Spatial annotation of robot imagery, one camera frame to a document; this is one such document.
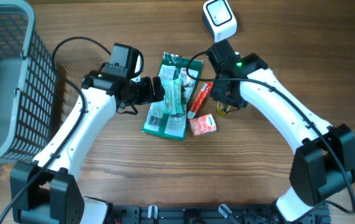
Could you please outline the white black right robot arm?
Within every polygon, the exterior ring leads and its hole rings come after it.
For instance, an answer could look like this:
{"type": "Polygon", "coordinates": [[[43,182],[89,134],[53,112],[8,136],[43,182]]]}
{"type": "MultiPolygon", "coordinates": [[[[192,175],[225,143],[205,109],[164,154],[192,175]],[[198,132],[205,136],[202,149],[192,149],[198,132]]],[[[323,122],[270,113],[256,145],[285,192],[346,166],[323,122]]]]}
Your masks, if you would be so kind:
{"type": "Polygon", "coordinates": [[[216,77],[212,97],[237,108],[256,107],[282,134],[294,159],[288,191],[275,202],[279,217],[298,222],[321,205],[355,213],[355,135],[333,126],[297,100],[255,54],[207,55],[216,77]]]}

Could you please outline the green 3M gloves packet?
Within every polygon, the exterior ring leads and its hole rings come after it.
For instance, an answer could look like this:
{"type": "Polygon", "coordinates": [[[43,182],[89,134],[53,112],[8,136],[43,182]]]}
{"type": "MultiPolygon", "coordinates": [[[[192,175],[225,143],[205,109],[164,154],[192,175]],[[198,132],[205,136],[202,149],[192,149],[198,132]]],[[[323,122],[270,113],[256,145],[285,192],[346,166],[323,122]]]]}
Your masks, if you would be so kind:
{"type": "Polygon", "coordinates": [[[161,81],[182,80],[183,114],[170,115],[163,113],[163,101],[152,103],[143,125],[142,131],[163,138],[183,140],[186,132],[187,103],[196,89],[196,78],[202,70],[203,61],[193,60],[164,53],[158,77],[161,81]]]}

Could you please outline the red toothpaste tube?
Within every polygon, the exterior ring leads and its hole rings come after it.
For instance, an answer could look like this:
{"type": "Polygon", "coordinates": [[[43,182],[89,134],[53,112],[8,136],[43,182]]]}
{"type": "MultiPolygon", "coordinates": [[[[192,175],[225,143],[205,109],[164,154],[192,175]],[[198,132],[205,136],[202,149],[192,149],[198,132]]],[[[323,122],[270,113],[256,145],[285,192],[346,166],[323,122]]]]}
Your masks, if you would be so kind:
{"type": "Polygon", "coordinates": [[[195,115],[199,112],[207,96],[211,92],[213,85],[214,85],[213,82],[204,82],[203,86],[201,87],[199,93],[196,96],[196,99],[191,105],[189,111],[187,112],[188,119],[193,119],[195,115]]]}

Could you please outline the yellow Vim liquid bottle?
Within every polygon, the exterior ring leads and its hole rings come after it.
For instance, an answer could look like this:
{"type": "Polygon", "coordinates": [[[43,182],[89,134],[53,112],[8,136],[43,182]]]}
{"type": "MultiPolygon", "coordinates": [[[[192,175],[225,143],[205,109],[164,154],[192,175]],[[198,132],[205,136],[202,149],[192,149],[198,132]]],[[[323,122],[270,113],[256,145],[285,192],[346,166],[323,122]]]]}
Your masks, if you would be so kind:
{"type": "Polygon", "coordinates": [[[230,109],[231,109],[231,106],[230,105],[227,105],[225,103],[222,103],[222,102],[217,102],[217,105],[216,105],[216,113],[219,115],[219,116],[223,116],[223,117],[226,117],[227,114],[230,112],[230,109]]]}

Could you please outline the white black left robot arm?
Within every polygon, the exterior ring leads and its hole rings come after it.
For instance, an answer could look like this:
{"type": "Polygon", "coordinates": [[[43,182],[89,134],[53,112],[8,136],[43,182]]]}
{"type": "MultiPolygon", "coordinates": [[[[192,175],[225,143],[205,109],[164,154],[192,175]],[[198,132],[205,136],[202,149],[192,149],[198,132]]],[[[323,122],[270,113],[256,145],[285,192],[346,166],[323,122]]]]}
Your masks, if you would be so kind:
{"type": "Polygon", "coordinates": [[[16,223],[114,223],[113,204],[83,196],[77,181],[83,162],[104,125],[119,108],[164,99],[159,77],[138,82],[92,70],[80,97],[50,143],[32,162],[17,162],[10,181],[16,223]]]}

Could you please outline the red tissue pack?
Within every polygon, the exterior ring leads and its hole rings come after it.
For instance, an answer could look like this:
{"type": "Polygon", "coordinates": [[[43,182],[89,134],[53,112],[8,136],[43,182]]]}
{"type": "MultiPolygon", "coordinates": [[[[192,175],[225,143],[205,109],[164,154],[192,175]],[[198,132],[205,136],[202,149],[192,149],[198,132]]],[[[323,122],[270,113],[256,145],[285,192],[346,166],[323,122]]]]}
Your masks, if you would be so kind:
{"type": "Polygon", "coordinates": [[[206,114],[189,121],[194,137],[207,133],[213,133],[217,130],[216,123],[212,114],[206,114]]]}

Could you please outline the light green wipes pack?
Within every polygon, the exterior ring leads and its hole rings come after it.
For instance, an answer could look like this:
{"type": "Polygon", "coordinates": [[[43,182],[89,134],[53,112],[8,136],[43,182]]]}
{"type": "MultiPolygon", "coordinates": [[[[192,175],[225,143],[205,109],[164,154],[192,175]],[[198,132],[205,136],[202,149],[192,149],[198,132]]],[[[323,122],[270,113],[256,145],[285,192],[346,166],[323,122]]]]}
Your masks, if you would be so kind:
{"type": "Polygon", "coordinates": [[[183,114],[182,80],[166,80],[161,82],[164,88],[163,113],[170,115],[183,114]]]}

